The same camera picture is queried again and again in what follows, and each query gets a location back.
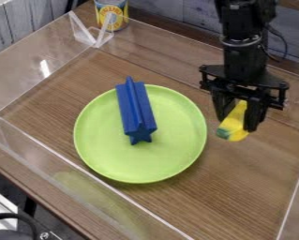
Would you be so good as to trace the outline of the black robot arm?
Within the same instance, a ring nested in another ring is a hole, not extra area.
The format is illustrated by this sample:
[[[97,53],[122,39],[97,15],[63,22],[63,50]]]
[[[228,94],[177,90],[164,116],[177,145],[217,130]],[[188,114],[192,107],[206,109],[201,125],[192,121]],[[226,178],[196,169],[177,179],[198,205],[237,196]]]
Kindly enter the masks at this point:
[[[222,63],[202,65],[200,88],[210,95],[216,118],[224,120],[243,100],[243,130],[252,132],[269,108],[281,110],[289,84],[271,75],[269,22],[276,16],[275,0],[213,0],[218,23]]]

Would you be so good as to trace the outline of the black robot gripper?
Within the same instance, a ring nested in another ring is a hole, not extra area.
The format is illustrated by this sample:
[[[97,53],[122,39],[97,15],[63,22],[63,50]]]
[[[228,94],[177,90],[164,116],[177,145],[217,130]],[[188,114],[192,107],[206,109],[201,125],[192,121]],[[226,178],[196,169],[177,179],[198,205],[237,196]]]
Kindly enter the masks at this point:
[[[222,121],[234,107],[234,99],[247,100],[244,125],[247,132],[264,121],[268,107],[281,110],[289,84],[267,70],[244,80],[229,78],[221,65],[201,65],[200,87],[209,91],[216,118]]]

